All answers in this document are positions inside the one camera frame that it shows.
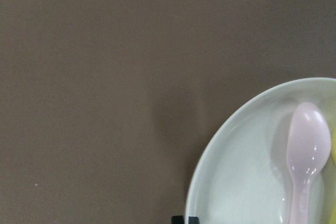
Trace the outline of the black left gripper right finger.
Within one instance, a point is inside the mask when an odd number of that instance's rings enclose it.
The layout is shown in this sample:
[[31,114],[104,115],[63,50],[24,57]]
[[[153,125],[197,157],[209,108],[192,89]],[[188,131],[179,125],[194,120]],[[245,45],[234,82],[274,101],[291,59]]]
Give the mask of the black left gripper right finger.
[[199,218],[196,216],[189,216],[187,223],[188,224],[199,224]]

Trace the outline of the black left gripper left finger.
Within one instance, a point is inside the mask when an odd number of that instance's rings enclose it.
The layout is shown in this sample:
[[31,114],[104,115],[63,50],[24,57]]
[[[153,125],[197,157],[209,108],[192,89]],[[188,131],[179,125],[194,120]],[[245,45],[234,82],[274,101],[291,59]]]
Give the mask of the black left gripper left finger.
[[184,216],[172,216],[171,224],[184,224]]

